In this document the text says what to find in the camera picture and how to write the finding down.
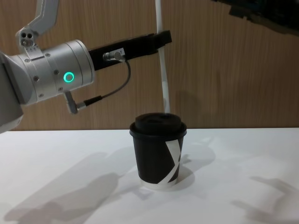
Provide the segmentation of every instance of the white table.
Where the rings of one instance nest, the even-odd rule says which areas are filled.
[[[119,131],[0,135],[1,224],[298,224],[299,129],[199,129],[179,183],[140,186]]]

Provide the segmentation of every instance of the screw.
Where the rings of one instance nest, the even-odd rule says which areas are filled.
[[[35,82],[38,82],[38,81],[39,81],[39,77],[38,77],[38,76],[34,76],[34,77],[33,77],[33,80],[34,80]]]

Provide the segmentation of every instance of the wooden wall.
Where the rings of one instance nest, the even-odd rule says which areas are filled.
[[[188,127],[299,126],[299,37],[228,15],[211,0],[162,0],[171,111]],[[35,0],[0,0],[0,49],[17,54],[16,31],[35,14]],[[154,0],[61,0],[56,26],[41,48],[80,39],[88,48],[156,31]],[[163,110],[158,55],[130,61],[132,79],[120,93],[70,115],[63,96],[24,107],[17,130],[120,129]],[[125,65],[97,72],[76,90],[81,101],[110,92]]]

